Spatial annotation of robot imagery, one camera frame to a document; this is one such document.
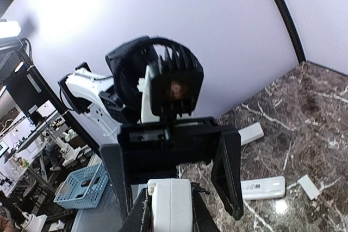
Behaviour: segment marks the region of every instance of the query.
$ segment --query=curved white wall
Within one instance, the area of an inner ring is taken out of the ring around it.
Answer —
[[[312,61],[348,74],[348,0],[285,0]]]
[[[196,116],[221,115],[297,65],[273,0],[14,0],[4,17],[19,21],[56,93],[57,81],[82,61],[109,74],[105,54],[137,36],[183,43],[205,72]]]

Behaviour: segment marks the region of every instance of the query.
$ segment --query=light fixture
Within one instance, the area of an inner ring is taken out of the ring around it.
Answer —
[[[6,90],[6,85],[3,86],[3,87],[1,88],[1,90],[0,90],[0,96],[4,93],[5,90]]]
[[[20,68],[23,66],[23,64],[24,64],[24,62],[20,62],[20,63],[17,65],[17,67],[16,67],[16,69],[15,69],[15,73],[18,72],[18,71],[20,70]]]
[[[20,34],[21,27],[16,21],[1,21],[0,22],[0,39],[16,37]]]

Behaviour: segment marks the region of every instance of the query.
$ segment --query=table leg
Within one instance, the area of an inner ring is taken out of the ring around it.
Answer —
[[[47,179],[47,173],[45,169],[44,155],[41,154],[39,159],[40,159],[41,173],[43,173],[43,178],[45,179],[45,181],[47,181],[48,179]]]
[[[34,179],[36,179],[41,185],[48,188],[53,194],[55,194],[55,189],[47,182],[45,181],[41,175],[37,174],[31,166],[28,167],[28,172],[31,174]]]

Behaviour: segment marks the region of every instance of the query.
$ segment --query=dark marble tile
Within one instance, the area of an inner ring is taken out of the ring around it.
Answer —
[[[212,166],[181,166],[212,194],[207,207],[221,231],[348,231],[348,77],[305,63],[219,118],[240,129],[260,122],[265,136],[242,148],[241,179],[285,176],[282,199],[244,203],[229,216],[210,182]],[[296,183],[308,174],[320,196]]]

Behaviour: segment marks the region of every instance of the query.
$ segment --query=white remote control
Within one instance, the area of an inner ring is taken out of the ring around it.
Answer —
[[[285,195],[283,176],[241,181],[243,200],[281,198]]]

